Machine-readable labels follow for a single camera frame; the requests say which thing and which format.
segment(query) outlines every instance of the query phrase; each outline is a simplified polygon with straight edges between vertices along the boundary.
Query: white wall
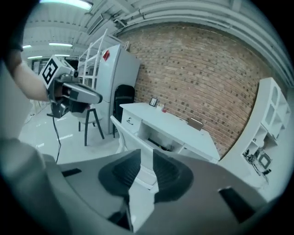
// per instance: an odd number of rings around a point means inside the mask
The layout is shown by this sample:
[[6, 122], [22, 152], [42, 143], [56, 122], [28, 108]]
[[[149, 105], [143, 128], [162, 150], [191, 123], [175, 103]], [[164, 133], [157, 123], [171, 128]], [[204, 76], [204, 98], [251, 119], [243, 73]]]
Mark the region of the white wall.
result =
[[272, 172], [267, 175], [269, 185], [259, 192], [267, 201], [284, 192], [294, 168], [294, 89], [289, 89], [287, 101], [292, 111], [287, 128], [281, 133], [280, 144], [266, 151], [272, 159]]

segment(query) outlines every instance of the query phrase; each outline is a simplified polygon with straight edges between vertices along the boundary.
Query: black cutout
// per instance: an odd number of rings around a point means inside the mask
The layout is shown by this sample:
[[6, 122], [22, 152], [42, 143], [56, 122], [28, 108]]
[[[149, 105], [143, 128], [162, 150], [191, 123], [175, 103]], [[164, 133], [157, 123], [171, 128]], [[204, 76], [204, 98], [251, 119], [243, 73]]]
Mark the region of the black cutout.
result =
[[108, 220], [124, 229], [129, 231], [133, 231], [133, 226], [130, 223], [130, 219], [128, 219], [127, 212], [116, 212]]
[[154, 203], [176, 201], [192, 186], [192, 170], [180, 161], [153, 150], [153, 170], [157, 177], [159, 192], [154, 196]]
[[78, 168], [74, 168], [74, 169], [70, 169], [70, 170], [67, 170], [67, 171], [62, 171], [62, 174], [64, 177], [68, 177], [68, 176], [71, 176], [71, 175], [74, 175], [74, 174], [78, 174], [78, 173], [81, 173], [82, 171]]
[[221, 189], [219, 194], [239, 223], [244, 222], [255, 213], [252, 207], [233, 188]]

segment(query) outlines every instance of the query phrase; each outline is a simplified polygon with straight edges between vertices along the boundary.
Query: black rubber pad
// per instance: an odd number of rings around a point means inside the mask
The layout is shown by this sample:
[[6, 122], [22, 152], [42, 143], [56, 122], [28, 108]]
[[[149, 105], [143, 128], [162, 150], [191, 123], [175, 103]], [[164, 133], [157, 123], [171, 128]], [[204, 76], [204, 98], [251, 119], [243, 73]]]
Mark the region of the black rubber pad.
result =
[[153, 170], [159, 189], [154, 196], [154, 203], [178, 200], [194, 181], [193, 172], [188, 166], [155, 149], [153, 150]]
[[221, 189], [219, 194], [239, 223], [244, 222], [255, 213], [252, 207], [233, 188]]
[[111, 195], [122, 196], [129, 202], [129, 189], [141, 168], [141, 149], [104, 166], [98, 178]]

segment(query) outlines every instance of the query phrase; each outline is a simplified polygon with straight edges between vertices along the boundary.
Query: cabinet handle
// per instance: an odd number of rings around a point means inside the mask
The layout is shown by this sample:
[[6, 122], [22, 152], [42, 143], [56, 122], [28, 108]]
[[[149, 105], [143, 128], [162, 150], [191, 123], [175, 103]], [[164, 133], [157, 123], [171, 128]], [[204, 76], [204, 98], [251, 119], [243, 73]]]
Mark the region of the cabinet handle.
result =
[[130, 120], [131, 120], [132, 118], [131, 117], [129, 117], [129, 119], [127, 120], [127, 123], [129, 123], [129, 124], [131, 124], [131, 125], [134, 125], [133, 123], [130, 123]]

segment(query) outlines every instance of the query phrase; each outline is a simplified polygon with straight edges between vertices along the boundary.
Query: black cable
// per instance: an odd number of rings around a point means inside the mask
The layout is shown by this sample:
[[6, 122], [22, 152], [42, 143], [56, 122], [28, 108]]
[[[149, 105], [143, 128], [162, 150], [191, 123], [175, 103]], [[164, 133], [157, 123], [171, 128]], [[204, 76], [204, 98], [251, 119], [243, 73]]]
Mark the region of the black cable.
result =
[[61, 148], [61, 143], [60, 143], [59, 134], [58, 134], [58, 131], [57, 131], [57, 128], [56, 128], [56, 125], [55, 125], [54, 118], [52, 118], [52, 120], [53, 120], [54, 129], [55, 129], [55, 132], [56, 132], [56, 135], [57, 135], [57, 138], [58, 138], [58, 143], [59, 143], [58, 153], [57, 153], [57, 159], [56, 159], [56, 163], [57, 163], [58, 158], [59, 158], [59, 152], [60, 152], [60, 148]]

